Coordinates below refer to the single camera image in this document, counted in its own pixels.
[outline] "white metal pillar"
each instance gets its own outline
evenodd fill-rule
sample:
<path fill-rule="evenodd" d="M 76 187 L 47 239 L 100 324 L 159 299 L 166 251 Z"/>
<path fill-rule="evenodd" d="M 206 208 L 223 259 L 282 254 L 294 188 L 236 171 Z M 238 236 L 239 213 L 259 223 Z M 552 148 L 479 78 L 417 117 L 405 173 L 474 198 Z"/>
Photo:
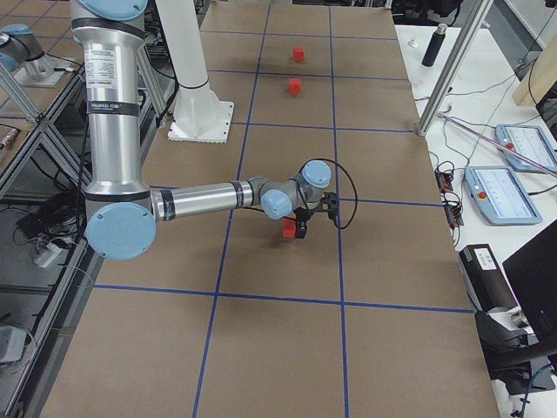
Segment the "white metal pillar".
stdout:
<path fill-rule="evenodd" d="M 193 0 L 156 3 L 180 84 L 168 137 L 176 141 L 224 143 L 234 103 L 219 101 L 209 86 Z"/>

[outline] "computer monitor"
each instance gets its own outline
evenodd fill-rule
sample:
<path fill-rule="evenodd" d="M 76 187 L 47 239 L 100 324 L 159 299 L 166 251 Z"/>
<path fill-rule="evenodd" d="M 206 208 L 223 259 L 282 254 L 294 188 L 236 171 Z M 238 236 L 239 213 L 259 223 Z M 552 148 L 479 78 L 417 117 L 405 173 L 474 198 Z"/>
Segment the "computer monitor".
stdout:
<path fill-rule="evenodd" d="M 505 260 L 503 268 L 544 352 L 557 366 L 557 221 Z"/>

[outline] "cardboard table surface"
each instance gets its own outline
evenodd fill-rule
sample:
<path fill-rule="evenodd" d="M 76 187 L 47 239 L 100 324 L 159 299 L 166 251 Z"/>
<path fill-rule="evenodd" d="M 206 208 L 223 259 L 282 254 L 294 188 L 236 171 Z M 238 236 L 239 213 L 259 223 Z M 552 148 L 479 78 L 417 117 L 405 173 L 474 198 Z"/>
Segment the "cardboard table surface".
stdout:
<path fill-rule="evenodd" d="M 228 142 L 160 130 L 144 180 L 282 181 L 335 158 L 358 215 L 295 241 L 251 211 L 158 225 L 144 256 L 104 263 L 42 417 L 496 416 L 390 12 L 212 3 L 202 40 Z M 346 222 L 342 172 L 332 189 Z"/>

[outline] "blue tape line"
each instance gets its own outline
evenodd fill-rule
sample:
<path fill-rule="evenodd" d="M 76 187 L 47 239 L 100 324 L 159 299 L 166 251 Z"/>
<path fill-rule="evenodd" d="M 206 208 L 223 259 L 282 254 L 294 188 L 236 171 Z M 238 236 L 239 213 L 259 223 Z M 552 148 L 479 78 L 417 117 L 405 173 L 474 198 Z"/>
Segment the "blue tape line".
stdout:
<path fill-rule="evenodd" d="M 390 305 L 384 303 L 345 302 L 348 307 L 378 307 L 381 309 L 398 309 L 403 311 L 448 312 L 453 314 L 473 314 L 473 309 L 459 309 L 453 307 L 415 307 L 412 305 Z"/>
<path fill-rule="evenodd" d="M 252 300 L 274 300 L 278 302 L 297 302 L 297 303 L 315 303 L 319 305 L 342 305 L 342 302 L 336 300 L 323 300 L 323 299 L 305 299 L 305 298 L 290 298 L 281 296 L 265 296 L 263 294 L 247 294 L 247 293 L 219 293 L 218 297 L 232 298 L 232 299 L 252 299 Z"/>
<path fill-rule="evenodd" d="M 337 108 L 335 104 L 335 90 L 334 90 L 334 54 L 332 50 L 332 13 L 331 7 L 328 8 L 329 14 L 329 47 L 331 50 L 331 94 L 332 94 L 332 137 L 334 145 L 334 160 L 339 160 L 338 143 L 337 143 Z M 339 168 L 334 166 L 336 192 L 340 196 L 339 191 Z M 340 222 L 340 208 L 337 217 L 337 222 Z M 345 401 L 345 418 L 350 417 L 350 392 L 348 390 L 348 349 L 346 344 L 346 310 L 345 310 L 345 279 L 344 267 L 342 263 L 342 234 L 337 228 L 337 247 L 339 252 L 339 290 L 340 290 L 340 330 L 342 341 L 342 376 L 344 387 L 344 401 Z"/>
<path fill-rule="evenodd" d="M 413 133 L 412 129 L 390 129 L 390 128 L 337 128 L 338 131 L 363 131 L 363 132 L 395 132 L 395 133 Z"/>
<path fill-rule="evenodd" d="M 265 19 L 264 34 L 262 36 L 261 47 L 259 49 L 258 68 L 257 68 L 258 71 L 259 71 L 259 67 L 261 65 L 261 56 L 263 54 L 263 45 L 265 44 L 265 32 L 267 31 L 267 24 L 269 24 L 270 13 L 271 13 L 271 5 L 269 4 L 269 6 L 267 7 L 267 16 L 266 16 L 266 19 Z M 248 134 L 248 131 L 249 131 L 250 119 L 252 117 L 253 100 L 255 98 L 255 90 L 256 90 L 256 87 L 257 87 L 257 82 L 258 82 L 258 75 L 256 74 L 255 79 L 253 81 L 252 101 L 250 102 L 250 110 L 248 111 L 248 116 L 247 116 L 247 124 L 248 125 L 246 126 L 245 132 L 244 132 L 244 141 L 243 141 L 243 144 L 242 144 L 242 151 L 240 153 L 240 158 L 239 158 L 239 162 L 238 162 L 238 172 L 236 174 L 236 179 L 239 179 L 240 173 L 242 171 L 242 162 L 244 160 L 244 153 L 245 153 L 245 143 L 246 143 L 247 134 Z M 203 359 L 201 360 L 201 368 L 199 370 L 198 388 L 197 388 L 196 395 L 195 395 L 195 401 L 193 403 L 193 411 L 192 411 L 192 414 L 191 414 L 192 418 L 197 418 L 197 416 L 198 416 L 199 400 L 201 399 L 201 391 L 203 389 L 203 379 L 205 377 L 205 367 L 206 367 L 206 364 L 207 364 L 207 356 L 209 354 L 209 346 L 211 345 L 212 327 L 213 327 L 213 324 L 214 324 L 214 321 L 215 321 L 215 314 L 217 312 L 218 292 L 219 292 L 219 289 L 220 289 L 220 283 L 222 281 L 223 270 L 224 270 L 224 267 L 225 267 L 226 252 L 228 250 L 230 230 L 231 230 L 231 227 L 232 227 L 232 218 L 233 218 L 233 211 L 230 211 L 230 215 L 228 217 L 228 225 L 226 226 L 225 244 L 223 246 L 223 254 L 222 254 L 222 257 L 220 259 L 220 266 L 218 268 L 218 278 L 217 278 L 217 285 L 215 286 L 215 296 L 213 298 L 212 307 L 211 307 L 211 318 L 209 319 L 209 326 L 207 328 L 207 336 L 205 338 L 205 347 L 204 347 L 204 351 L 203 351 Z"/>
<path fill-rule="evenodd" d="M 3 20 L 5 17 L 11 16 L 10 13 L 11 13 L 12 11 L 14 11 L 15 9 L 17 9 L 17 8 L 21 5 L 21 3 L 23 3 L 23 0 L 19 0 L 19 3 L 18 3 L 18 4 L 16 4 L 16 5 L 15 5 L 14 7 L 12 7 L 10 10 L 6 11 L 5 15 L 2 16 L 2 18 L 0 19 L 0 21 Z"/>
<path fill-rule="evenodd" d="M 332 131 L 334 129 L 330 126 L 264 124 L 264 123 L 259 123 L 259 122 L 251 122 L 248 125 L 252 125 L 252 126 L 271 126 L 271 127 L 278 127 L 278 128 L 326 129 L 328 131 Z"/>
<path fill-rule="evenodd" d="M 392 132 L 392 133 L 412 133 L 412 130 L 401 129 L 382 129 L 382 128 L 338 128 L 331 126 L 312 126 L 312 125 L 286 125 L 286 124 L 266 124 L 263 122 L 232 122 L 233 125 L 252 125 L 252 126 L 271 126 L 277 128 L 303 128 L 303 129 L 327 129 L 329 131 L 363 131 L 363 132 Z"/>
<path fill-rule="evenodd" d="M 237 74 L 260 74 L 262 76 L 285 76 L 285 77 L 319 77 L 319 78 L 347 78 L 356 80 L 379 80 L 379 81 L 409 81 L 408 78 L 390 78 L 390 77 L 368 77 L 368 76 L 333 76 L 327 74 L 306 74 L 292 72 L 270 72 L 270 71 L 242 71 L 242 70 L 226 70 L 226 69 L 210 69 L 207 72 L 224 72 Z"/>
<path fill-rule="evenodd" d="M 345 202 L 353 202 L 352 198 L 339 198 Z M 427 207 L 445 207 L 442 203 L 421 203 L 421 202 L 402 202 L 397 200 L 379 200 L 379 199 L 360 199 L 359 203 L 379 203 L 382 205 L 403 205 L 403 206 L 427 206 Z"/>
<path fill-rule="evenodd" d="M 188 289 L 173 289 L 164 287 L 142 287 L 142 286 L 126 286 L 126 285 L 111 285 L 111 284 L 95 284 L 96 289 L 106 290 L 123 290 L 126 292 L 150 292 L 150 293 L 177 293 L 189 294 L 193 296 L 218 296 L 219 298 L 230 299 L 248 299 L 248 300 L 270 300 L 278 302 L 293 302 L 293 303 L 310 303 L 319 305 L 345 305 L 348 307 L 375 307 L 379 309 L 395 309 L 405 311 L 427 311 L 427 312 L 449 312 L 457 314 L 473 314 L 472 309 L 461 309 L 455 307 L 418 307 L 414 305 L 396 305 L 388 303 L 372 303 L 372 302 L 354 302 L 354 301 L 340 301 L 340 300 L 327 300 L 327 299 L 311 299 L 311 298 L 293 298 L 281 296 L 268 296 L 264 294 L 248 294 L 248 293 L 215 293 L 202 290 L 188 290 Z"/>
<path fill-rule="evenodd" d="M 214 292 L 204 292 L 204 291 L 201 291 L 201 290 L 164 289 L 164 288 L 158 288 L 158 287 L 102 285 L 102 284 L 95 284 L 93 287 L 95 287 L 96 289 L 133 290 L 133 291 L 136 291 L 136 292 L 193 294 L 193 295 L 196 295 L 196 296 L 214 296 L 215 295 Z"/>

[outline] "black water bottle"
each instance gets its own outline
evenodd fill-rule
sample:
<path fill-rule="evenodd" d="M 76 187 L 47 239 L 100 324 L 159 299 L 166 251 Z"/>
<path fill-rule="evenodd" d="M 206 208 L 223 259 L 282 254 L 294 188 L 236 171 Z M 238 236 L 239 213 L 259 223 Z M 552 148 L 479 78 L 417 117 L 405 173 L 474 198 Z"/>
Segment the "black water bottle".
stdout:
<path fill-rule="evenodd" d="M 421 60 L 422 65 L 425 65 L 426 67 L 431 67 L 433 65 L 433 63 L 435 62 L 435 58 L 437 58 L 437 54 L 439 54 L 441 45 L 445 40 L 445 32 L 446 24 L 440 24 L 437 27 L 437 30 L 433 33 L 432 40 L 429 41 L 426 55 L 424 55 L 424 59 Z"/>

